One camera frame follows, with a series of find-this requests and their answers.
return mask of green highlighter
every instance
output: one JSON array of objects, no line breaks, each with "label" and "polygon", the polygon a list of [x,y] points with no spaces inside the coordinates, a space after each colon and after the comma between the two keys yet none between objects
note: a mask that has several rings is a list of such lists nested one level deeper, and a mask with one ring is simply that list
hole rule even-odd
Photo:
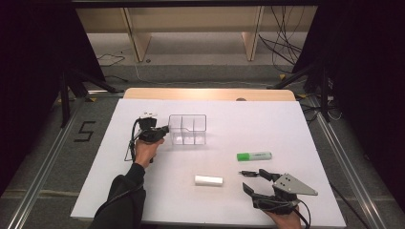
[{"label": "green highlighter", "polygon": [[271,159],[271,152],[238,153],[236,158],[238,161],[269,160]]}]

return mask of human hand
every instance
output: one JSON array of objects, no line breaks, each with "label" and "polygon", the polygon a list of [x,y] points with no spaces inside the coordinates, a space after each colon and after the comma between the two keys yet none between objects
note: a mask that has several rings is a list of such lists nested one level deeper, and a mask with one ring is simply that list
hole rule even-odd
[{"label": "human hand", "polygon": [[265,213],[273,219],[278,229],[301,229],[300,217],[295,212],[291,212],[289,215],[277,215],[270,212]]},{"label": "human hand", "polygon": [[156,150],[163,144],[164,138],[155,142],[149,143],[142,141],[140,139],[135,143],[135,161],[134,163],[139,164],[144,169],[149,166],[149,161],[156,155]]}]

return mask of black sleeve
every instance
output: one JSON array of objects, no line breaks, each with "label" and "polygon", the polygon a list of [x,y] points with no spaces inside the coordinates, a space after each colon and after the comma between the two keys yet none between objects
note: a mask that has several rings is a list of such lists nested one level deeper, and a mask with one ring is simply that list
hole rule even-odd
[{"label": "black sleeve", "polygon": [[89,229],[139,228],[146,198],[144,175],[143,167],[134,163],[126,176],[117,176],[107,201],[97,210]]}]

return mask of highlighter cap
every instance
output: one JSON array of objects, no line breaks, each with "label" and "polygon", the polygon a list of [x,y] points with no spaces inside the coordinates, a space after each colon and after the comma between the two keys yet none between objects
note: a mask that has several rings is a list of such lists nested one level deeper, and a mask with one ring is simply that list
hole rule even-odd
[{"label": "highlighter cap", "polygon": [[238,159],[238,161],[247,161],[250,160],[250,154],[249,153],[237,154],[236,158]]}]

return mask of clear plastic container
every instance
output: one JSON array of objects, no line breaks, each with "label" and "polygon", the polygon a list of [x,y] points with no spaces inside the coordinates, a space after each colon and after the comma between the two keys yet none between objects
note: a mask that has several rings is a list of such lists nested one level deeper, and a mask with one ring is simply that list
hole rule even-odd
[{"label": "clear plastic container", "polygon": [[169,116],[169,130],[174,145],[205,144],[205,114],[172,114]]}]

